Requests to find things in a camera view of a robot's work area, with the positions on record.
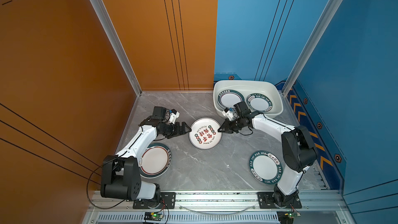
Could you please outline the red character plate front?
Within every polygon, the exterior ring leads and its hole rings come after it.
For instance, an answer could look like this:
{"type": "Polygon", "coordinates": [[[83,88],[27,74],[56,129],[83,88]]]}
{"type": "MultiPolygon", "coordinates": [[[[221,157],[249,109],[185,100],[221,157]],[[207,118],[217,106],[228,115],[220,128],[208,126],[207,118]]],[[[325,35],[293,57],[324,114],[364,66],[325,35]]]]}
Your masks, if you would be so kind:
{"type": "Polygon", "coordinates": [[[189,140],[191,144],[201,150],[216,147],[221,139],[222,133],[218,132],[220,124],[212,118],[201,118],[191,125],[189,140]]]}

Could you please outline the large green rim plate front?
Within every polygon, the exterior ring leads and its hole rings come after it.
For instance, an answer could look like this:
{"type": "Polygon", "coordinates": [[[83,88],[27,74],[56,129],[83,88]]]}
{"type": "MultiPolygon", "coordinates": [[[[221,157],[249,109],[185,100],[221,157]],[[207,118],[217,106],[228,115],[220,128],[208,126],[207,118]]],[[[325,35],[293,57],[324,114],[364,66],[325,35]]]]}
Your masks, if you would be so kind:
{"type": "Polygon", "coordinates": [[[244,100],[244,96],[240,92],[232,89],[221,91],[217,96],[217,102],[222,109],[233,108],[235,104],[244,100]]]}

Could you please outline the white plastic bin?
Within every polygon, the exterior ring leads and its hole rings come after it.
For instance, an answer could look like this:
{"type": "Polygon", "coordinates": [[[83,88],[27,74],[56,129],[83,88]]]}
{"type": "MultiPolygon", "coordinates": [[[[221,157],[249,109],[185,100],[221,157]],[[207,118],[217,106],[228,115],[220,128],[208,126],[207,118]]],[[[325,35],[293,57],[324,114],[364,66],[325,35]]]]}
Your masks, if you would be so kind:
{"type": "MultiPolygon", "coordinates": [[[[269,112],[262,114],[265,114],[269,118],[274,118],[280,115],[284,110],[281,96],[277,88],[271,83],[250,81],[250,80],[221,80],[214,85],[213,89],[214,107],[216,109],[217,114],[220,115],[221,117],[223,117],[222,111],[224,109],[222,109],[218,104],[217,96],[221,91],[227,89],[232,89],[240,92],[244,96],[245,99],[244,102],[246,102],[246,98],[252,93],[261,93],[266,95],[272,101],[273,108],[269,112]]],[[[234,108],[231,108],[231,110],[235,113],[235,116],[237,117],[237,113],[235,112],[234,108]]]]}

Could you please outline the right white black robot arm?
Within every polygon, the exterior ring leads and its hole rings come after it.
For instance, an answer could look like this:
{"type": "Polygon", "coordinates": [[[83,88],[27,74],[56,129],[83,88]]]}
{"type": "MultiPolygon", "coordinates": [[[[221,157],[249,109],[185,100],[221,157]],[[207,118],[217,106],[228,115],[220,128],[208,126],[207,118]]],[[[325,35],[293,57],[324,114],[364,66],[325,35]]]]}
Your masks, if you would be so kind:
{"type": "Polygon", "coordinates": [[[293,207],[293,203],[299,199],[298,184],[318,157],[308,128],[279,122],[259,111],[252,112],[245,102],[239,102],[233,108],[234,111],[229,108],[222,111],[225,121],[218,131],[233,134],[248,127],[262,131],[281,142],[285,168],[274,187],[270,203],[277,208],[293,207]]]}

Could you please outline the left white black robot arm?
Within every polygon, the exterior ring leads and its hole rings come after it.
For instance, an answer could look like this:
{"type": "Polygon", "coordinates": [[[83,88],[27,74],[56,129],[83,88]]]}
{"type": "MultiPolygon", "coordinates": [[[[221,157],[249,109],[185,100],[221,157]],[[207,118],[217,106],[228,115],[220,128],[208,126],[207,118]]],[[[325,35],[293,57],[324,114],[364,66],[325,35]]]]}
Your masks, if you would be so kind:
{"type": "Polygon", "coordinates": [[[179,112],[156,106],[151,116],[143,120],[135,136],[116,155],[103,160],[101,196],[120,200],[143,200],[154,206],[161,203],[158,184],[142,181],[139,161],[146,149],[160,134],[166,139],[190,133],[185,122],[177,122],[179,112]]]}

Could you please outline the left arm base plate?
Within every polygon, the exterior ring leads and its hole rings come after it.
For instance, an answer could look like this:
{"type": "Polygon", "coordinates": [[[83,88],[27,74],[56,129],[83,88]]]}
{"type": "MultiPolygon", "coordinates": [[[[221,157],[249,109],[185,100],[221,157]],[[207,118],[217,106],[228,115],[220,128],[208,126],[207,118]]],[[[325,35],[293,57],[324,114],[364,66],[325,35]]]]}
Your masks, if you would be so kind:
{"type": "Polygon", "coordinates": [[[168,209],[174,209],[175,203],[175,192],[161,192],[159,203],[155,200],[139,199],[134,201],[133,209],[162,209],[164,204],[168,209]]]}

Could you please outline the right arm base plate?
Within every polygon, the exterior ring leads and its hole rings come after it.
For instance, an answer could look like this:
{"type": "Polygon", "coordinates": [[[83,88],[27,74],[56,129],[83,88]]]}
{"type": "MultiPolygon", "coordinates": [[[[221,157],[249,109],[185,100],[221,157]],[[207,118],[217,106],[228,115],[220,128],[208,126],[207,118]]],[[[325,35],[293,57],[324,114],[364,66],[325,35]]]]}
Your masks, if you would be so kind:
{"type": "Polygon", "coordinates": [[[281,192],[258,192],[258,201],[261,209],[271,208],[294,208],[301,209],[302,203],[299,198],[299,192],[295,192],[289,196],[281,192]]]}

